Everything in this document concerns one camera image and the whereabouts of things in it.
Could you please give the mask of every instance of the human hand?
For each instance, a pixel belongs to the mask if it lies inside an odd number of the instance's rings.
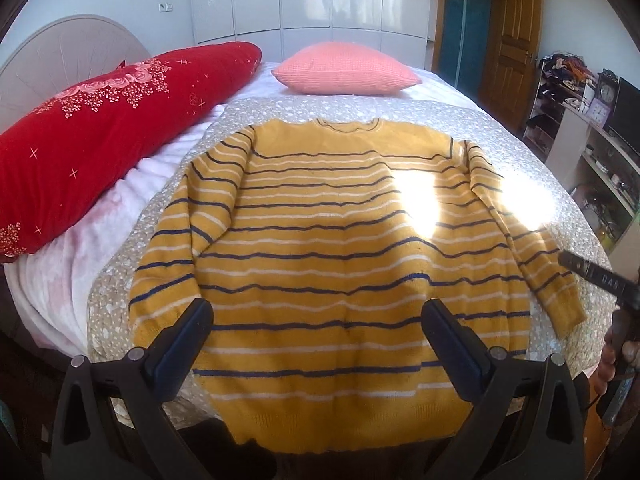
[[[613,331],[607,330],[600,363],[594,373],[594,387],[598,395],[607,393],[607,383],[616,375],[616,351],[611,344]],[[622,355],[627,363],[640,370],[640,342],[627,341],[622,346]]]

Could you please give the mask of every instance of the headboard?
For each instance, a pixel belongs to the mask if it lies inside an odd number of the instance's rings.
[[[126,28],[101,16],[62,18],[25,40],[0,68],[0,134],[65,88],[150,57]]]

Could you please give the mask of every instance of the silver bolt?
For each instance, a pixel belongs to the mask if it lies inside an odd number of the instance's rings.
[[[508,354],[501,346],[492,346],[489,348],[489,355],[498,361],[504,361]]]
[[[84,356],[77,355],[73,359],[71,359],[71,365],[73,368],[79,368],[84,364]]]
[[[551,362],[556,366],[563,366],[564,357],[562,357],[562,354],[551,354]]]
[[[145,349],[140,347],[135,347],[129,350],[127,353],[127,357],[132,361],[140,361],[145,356]]]

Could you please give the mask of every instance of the red pillowcase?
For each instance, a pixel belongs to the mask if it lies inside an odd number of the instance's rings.
[[[174,50],[68,88],[15,123],[0,135],[0,254],[34,253],[69,229],[261,59],[242,42]]]

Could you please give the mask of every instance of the yellow striped sweater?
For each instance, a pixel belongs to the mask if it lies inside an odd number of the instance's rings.
[[[550,234],[500,186],[478,146],[423,126],[249,126],[188,166],[135,274],[134,342],[209,300],[194,373],[237,442],[299,453],[452,434],[470,407],[422,334],[425,300],[516,355],[530,290],[560,337],[584,320]]]

